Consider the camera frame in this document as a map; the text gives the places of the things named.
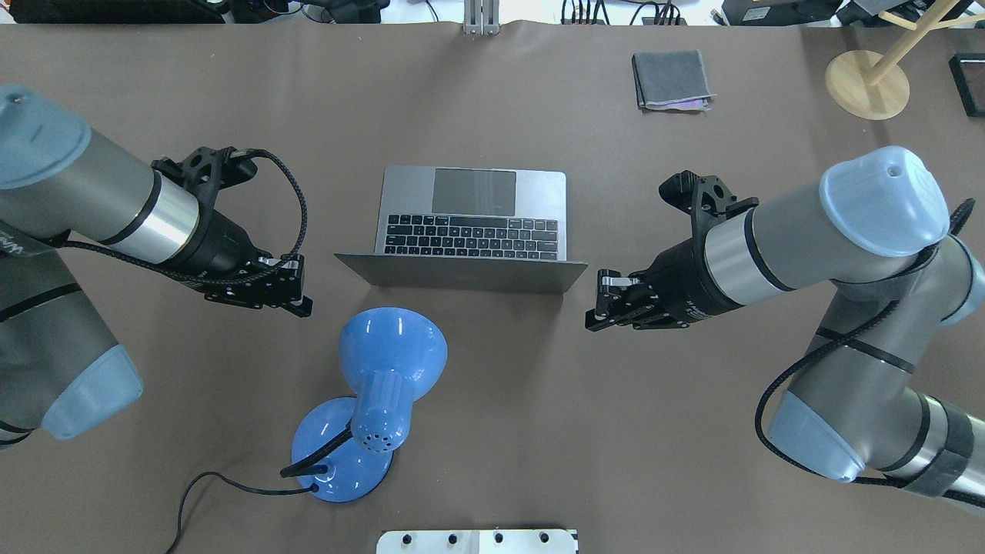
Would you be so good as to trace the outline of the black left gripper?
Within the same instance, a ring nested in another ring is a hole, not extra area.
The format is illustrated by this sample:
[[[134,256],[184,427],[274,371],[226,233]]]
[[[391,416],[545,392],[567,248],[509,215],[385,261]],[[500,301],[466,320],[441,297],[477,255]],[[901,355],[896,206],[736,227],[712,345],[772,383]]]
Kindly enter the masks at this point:
[[[163,268],[193,280],[184,284],[203,293],[211,302],[260,309],[268,305],[284,309],[298,318],[309,318],[313,300],[303,295],[305,259],[289,256],[288,262],[272,273],[237,285],[204,284],[204,279],[232,280],[256,276],[279,260],[270,252],[256,248],[239,225],[219,212],[212,214],[207,231],[197,232],[181,252]]]

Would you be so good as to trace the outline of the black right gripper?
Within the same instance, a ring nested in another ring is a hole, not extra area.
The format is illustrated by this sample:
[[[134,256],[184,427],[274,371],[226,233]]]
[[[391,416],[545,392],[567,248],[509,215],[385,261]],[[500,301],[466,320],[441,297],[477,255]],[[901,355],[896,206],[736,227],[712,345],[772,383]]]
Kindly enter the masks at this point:
[[[650,267],[626,276],[603,268],[596,286],[596,309],[585,312],[589,331],[614,325],[686,329],[741,306],[714,283],[696,239],[666,249]]]

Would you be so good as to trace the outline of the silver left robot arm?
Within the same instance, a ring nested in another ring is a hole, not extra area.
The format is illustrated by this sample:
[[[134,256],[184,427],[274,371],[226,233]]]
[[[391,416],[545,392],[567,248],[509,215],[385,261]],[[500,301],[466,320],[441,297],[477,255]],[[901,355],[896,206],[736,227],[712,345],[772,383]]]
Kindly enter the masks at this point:
[[[253,245],[215,206],[253,179],[263,149],[197,148],[142,162],[24,85],[1,90],[2,446],[43,430],[71,439],[138,399],[136,365],[63,262],[81,249],[145,268],[210,302],[309,316],[298,238]]]

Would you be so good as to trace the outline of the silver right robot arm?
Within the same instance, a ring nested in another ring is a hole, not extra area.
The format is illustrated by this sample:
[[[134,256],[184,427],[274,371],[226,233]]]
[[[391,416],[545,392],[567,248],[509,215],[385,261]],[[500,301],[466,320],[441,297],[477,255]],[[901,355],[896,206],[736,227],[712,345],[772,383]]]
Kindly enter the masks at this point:
[[[689,215],[692,236],[643,270],[600,270],[588,330],[686,329],[830,282],[808,349],[754,411],[761,444],[813,476],[983,511],[983,420],[909,385],[936,332],[983,302],[983,266],[959,236],[974,200],[950,212],[899,146],[767,203],[690,171],[659,193]]]

